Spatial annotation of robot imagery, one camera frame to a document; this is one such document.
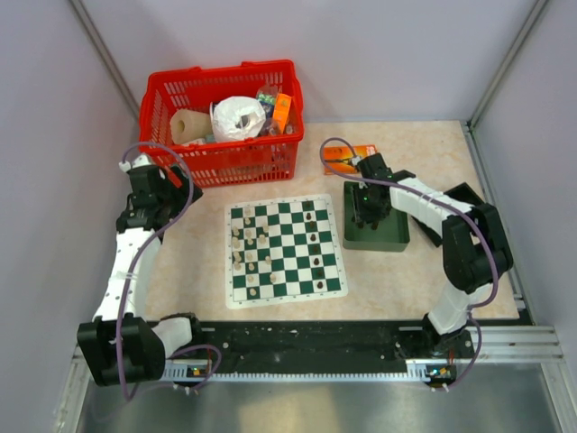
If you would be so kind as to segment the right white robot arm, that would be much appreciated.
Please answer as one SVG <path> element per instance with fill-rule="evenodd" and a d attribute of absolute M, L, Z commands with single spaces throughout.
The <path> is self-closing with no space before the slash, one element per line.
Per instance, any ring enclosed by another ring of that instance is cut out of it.
<path fill-rule="evenodd" d="M 446 284 L 425 315 L 430 328 L 421 334 L 423 350 L 433 357 L 453 347 L 474 309 L 491 304 L 500 277 L 513 257 L 499 211 L 489 203 L 471 204 L 428 187 L 414 174 L 394 172 L 382 156 L 352 158 L 362 175 L 353 187 L 353 222 L 376 228 L 397 210 L 414 217 L 442 239 Z"/>

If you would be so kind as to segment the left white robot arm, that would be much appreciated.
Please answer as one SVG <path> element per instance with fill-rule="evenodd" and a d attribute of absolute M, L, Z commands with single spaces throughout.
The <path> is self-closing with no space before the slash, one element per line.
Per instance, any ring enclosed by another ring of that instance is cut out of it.
<path fill-rule="evenodd" d="M 119 166 L 132 190 L 115 222 L 113 268 L 100 306 L 77 331 L 78 346 L 99 386 L 157 381 L 177 351 L 191 358 L 205 344 L 192 313 L 159 321 L 145 317 L 152 267 L 164 233 L 203 191 L 177 164 L 165 169 L 147 154 Z"/>

